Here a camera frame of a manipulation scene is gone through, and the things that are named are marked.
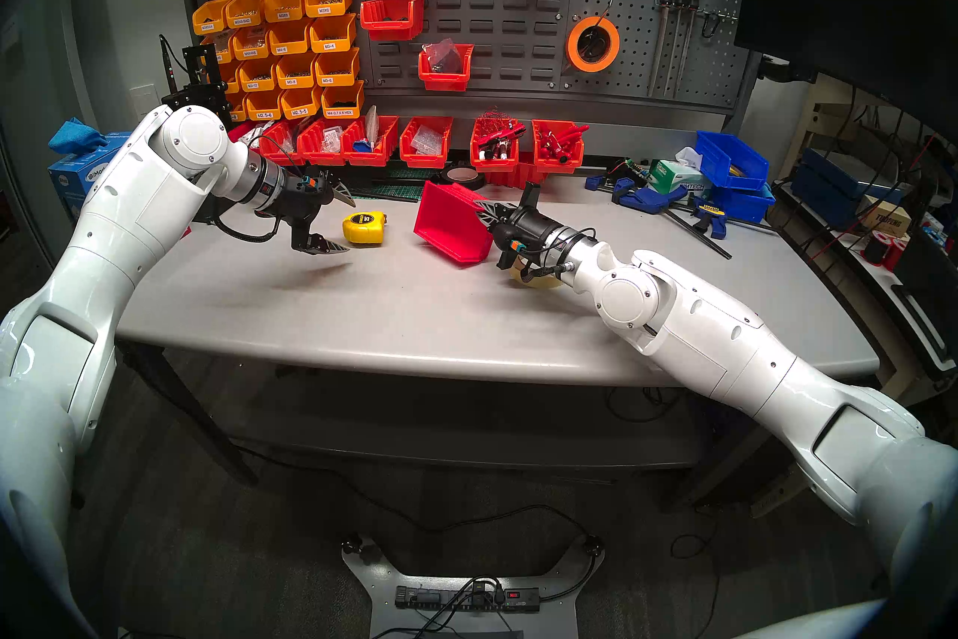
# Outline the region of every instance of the plastic bag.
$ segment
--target plastic bag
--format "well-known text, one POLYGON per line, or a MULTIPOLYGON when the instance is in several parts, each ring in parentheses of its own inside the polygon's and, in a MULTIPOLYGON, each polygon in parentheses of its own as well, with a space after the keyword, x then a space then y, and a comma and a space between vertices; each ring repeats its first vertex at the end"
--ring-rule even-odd
POLYGON ((463 57, 451 38, 439 43, 426 43, 422 46, 429 71, 433 74, 462 74, 463 57))

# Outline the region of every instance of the wire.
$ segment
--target wire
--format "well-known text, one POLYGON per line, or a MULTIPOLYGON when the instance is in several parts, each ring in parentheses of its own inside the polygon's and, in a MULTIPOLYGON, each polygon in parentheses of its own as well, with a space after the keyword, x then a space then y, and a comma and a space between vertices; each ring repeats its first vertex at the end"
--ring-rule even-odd
POLYGON ((398 518, 405 520, 407 523, 409 523, 409 525, 413 526, 414 528, 424 533, 433 533, 433 535, 436 535, 437 533, 445 533, 446 531, 452 531, 457 528, 462 528, 463 526, 479 525, 481 523, 491 523, 495 520, 501 520, 503 518, 512 517, 513 515, 519 515, 519 514, 522 514, 522 512, 532 511, 533 509, 544 509, 544 511, 552 512, 552 514, 557 515, 563 520, 566 520, 572 525, 574 525, 576 528, 579 529, 579 531, 584 536, 591 536, 591 533, 589 533, 589 531, 585 529, 585 526, 583 526, 582 523, 578 522, 578 520, 573 518, 571 515, 565 514, 565 512, 562 512, 560 509, 554 508, 551 505, 545 505, 541 503, 537 503, 534 505, 526 505, 522 508, 511 509, 508 512, 498 512, 497 514, 487 515, 485 517, 472 518, 469 520, 460 520, 455 523, 449 523, 448 525, 445 525, 445 526, 438 526, 438 527, 427 526, 427 525, 424 525, 424 523, 417 521, 416 518, 406 514, 405 512, 402 512, 399 508, 394 508, 392 505, 388 505, 382 502, 381 500, 378 500, 375 497, 372 497, 371 495, 366 494, 366 492, 363 492, 363 490, 361 490, 360 488, 358 488, 356 484, 354 484, 353 480, 351 480, 348 476, 346 476, 341 471, 337 471, 334 468, 323 468, 323 466, 302 466, 300 464, 292 464, 291 462, 288 462, 288 461, 274 459, 271 456, 267 456, 267 454, 265 453, 260 453, 259 451, 255 451, 251 448, 246 448, 245 446, 242 446, 242 445, 237 445, 237 448, 243 451, 244 453, 248 453, 250 456, 255 456, 258 459, 262 459, 262 461, 267 461, 270 464, 274 464, 276 466, 282 466, 283 468, 289 468, 289 469, 293 469, 297 471, 312 471, 312 472, 321 473, 321 474, 331 474, 332 476, 339 479, 339 481, 342 482, 344 485, 346 485, 347 489, 351 490, 353 494, 366 500, 366 502, 370 503, 371 505, 374 505, 375 507, 382 509, 382 511, 389 512, 390 514, 393 514, 397 516, 398 518))
POLYGON ((627 418, 625 415, 620 415, 612 407, 612 397, 615 396, 615 393, 619 391, 620 387, 613 386, 610 387, 605 392, 605 409, 611 413, 611 415, 616 418, 616 420, 621 420, 622 422, 653 422, 654 420, 661 420, 664 418, 674 407, 678 401, 682 398, 682 394, 676 394, 674 398, 669 401, 665 401, 662 398, 662 389, 659 387, 644 386, 642 387, 642 396, 646 398, 646 401, 650 403, 653 407, 665 407, 657 415, 652 415, 648 418, 627 418))

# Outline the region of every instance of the table leg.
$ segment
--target table leg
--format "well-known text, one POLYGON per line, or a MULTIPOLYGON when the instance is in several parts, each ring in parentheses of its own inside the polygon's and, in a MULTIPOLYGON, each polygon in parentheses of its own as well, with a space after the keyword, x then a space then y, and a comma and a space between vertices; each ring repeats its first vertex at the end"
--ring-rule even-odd
POLYGON ((220 466, 242 484, 257 483, 256 474, 246 466, 240 450, 213 422, 213 418, 178 377, 173 366, 163 356, 162 348, 134 342, 117 342, 117 347, 123 352, 123 360, 127 365, 140 374, 140 378, 152 391, 173 406, 175 414, 180 416, 190 435, 196 438, 220 466))

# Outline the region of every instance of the blue box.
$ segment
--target blue box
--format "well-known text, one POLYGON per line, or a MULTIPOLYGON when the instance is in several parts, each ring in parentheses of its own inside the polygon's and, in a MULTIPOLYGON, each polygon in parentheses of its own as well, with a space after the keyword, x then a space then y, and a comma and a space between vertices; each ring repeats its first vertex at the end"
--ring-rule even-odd
POLYGON ((713 188, 712 202, 731 218, 740 218, 759 224, 765 212, 775 205, 768 183, 760 191, 733 191, 731 188, 713 188))
POLYGON ((768 160, 738 136, 699 131, 696 151, 702 155, 702 174, 720 188, 760 191, 768 180, 768 160), (732 165, 744 177, 733 175, 729 171, 732 165))

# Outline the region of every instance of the spool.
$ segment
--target spool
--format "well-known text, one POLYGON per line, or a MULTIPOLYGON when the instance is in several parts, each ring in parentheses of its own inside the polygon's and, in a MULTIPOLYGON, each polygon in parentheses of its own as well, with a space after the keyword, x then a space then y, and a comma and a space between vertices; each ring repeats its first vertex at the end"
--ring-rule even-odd
POLYGON ((565 55, 579 71, 602 71, 615 61, 621 40, 619 31, 605 18, 587 17, 576 23, 565 42, 565 55))
POLYGON ((893 237, 889 235, 881 232, 872 232, 872 238, 868 244, 865 245, 865 249, 861 251, 861 257, 872 263, 872 265, 881 265, 881 261, 885 259, 889 248, 892 246, 892 241, 893 237))

